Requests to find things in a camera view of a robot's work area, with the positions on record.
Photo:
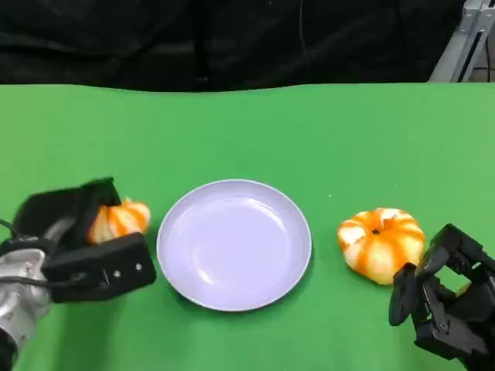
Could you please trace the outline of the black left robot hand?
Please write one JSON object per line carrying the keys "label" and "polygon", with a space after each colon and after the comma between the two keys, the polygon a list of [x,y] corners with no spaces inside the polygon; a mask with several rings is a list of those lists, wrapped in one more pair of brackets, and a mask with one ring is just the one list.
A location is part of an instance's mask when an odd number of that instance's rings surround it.
{"label": "black left robot hand", "polygon": [[88,240],[101,206],[120,202],[111,178],[29,196],[13,220],[21,237],[46,254],[41,271],[56,303],[104,301],[155,282],[156,272],[141,232]]}

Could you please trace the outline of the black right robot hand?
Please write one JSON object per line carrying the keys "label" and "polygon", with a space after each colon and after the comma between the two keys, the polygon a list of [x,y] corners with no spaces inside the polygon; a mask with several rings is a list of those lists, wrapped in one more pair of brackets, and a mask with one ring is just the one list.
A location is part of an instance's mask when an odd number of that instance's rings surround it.
{"label": "black right robot hand", "polygon": [[431,240],[418,264],[393,279],[392,326],[411,318],[415,345],[468,370],[494,368],[494,260],[451,223]]}

